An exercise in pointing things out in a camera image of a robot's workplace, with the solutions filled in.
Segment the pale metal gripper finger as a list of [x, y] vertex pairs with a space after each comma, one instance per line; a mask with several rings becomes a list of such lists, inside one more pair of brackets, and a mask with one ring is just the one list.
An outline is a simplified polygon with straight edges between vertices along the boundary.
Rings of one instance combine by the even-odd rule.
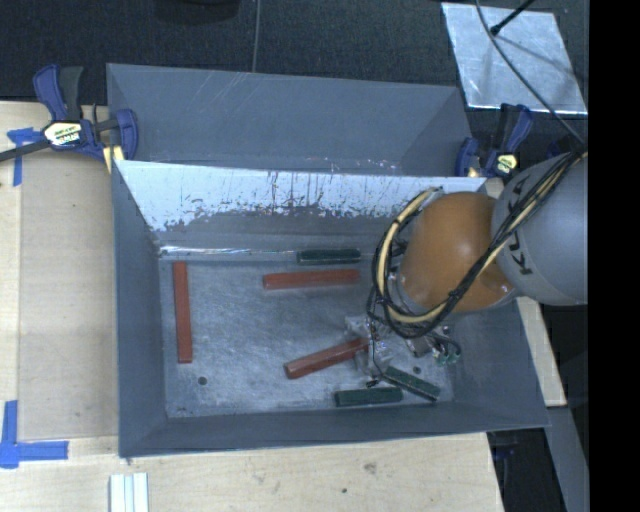
[[394, 358], [394, 352], [385, 344], [371, 344], [356, 354], [356, 367], [369, 376], [382, 375]]
[[367, 314], [346, 316], [344, 318], [345, 336], [349, 339], [368, 339], [380, 341], [379, 323]]

